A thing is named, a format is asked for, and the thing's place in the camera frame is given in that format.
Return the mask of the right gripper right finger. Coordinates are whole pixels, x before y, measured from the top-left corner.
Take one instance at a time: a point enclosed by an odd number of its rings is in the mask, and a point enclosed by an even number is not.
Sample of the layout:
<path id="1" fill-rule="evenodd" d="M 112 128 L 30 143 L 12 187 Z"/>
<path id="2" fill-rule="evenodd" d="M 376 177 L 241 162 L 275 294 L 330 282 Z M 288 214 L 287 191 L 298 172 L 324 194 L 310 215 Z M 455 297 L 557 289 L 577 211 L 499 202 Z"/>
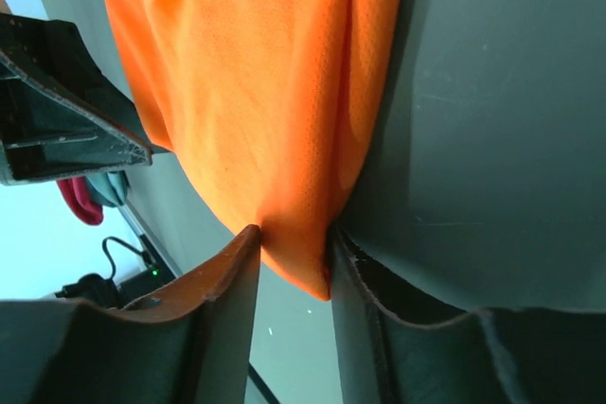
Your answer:
<path id="1" fill-rule="evenodd" d="M 605 317 L 465 311 L 330 232 L 331 305 L 346 403 L 601 403 Z"/>

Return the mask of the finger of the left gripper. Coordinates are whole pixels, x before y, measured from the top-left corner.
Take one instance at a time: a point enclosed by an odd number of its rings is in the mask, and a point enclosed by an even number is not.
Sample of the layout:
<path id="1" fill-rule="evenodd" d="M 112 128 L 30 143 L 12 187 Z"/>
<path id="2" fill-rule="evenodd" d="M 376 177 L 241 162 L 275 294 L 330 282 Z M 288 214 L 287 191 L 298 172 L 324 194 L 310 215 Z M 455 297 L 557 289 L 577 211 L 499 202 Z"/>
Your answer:
<path id="1" fill-rule="evenodd" d="M 151 162 L 134 104 L 102 74 L 75 24 L 2 14 L 2 184 Z"/>

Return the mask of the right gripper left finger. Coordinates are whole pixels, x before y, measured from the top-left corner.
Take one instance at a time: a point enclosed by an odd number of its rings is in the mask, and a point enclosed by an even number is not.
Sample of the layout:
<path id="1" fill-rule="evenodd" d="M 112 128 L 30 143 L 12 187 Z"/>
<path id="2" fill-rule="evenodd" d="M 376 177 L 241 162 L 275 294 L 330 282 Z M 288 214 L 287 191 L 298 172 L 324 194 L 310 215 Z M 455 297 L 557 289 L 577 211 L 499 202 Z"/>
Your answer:
<path id="1" fill-rule="evenodd" d="M 260 230 L 125 308 L 83 299 L 1 305 L 5 403 L 241 403 Z"/>

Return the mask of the orange t shirt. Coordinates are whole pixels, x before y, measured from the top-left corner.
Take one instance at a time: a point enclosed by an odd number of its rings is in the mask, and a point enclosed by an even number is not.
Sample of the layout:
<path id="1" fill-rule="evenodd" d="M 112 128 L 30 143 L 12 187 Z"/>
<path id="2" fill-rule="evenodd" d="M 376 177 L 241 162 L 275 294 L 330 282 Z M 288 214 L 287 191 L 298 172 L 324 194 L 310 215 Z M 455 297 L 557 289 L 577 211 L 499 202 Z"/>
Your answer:
<path id="1" fill-rule="evenodd" d="M 365 160 L 400 0 L 104 0 L 151 141 L 264 263 L 330 296 L 326 236 Z"/>

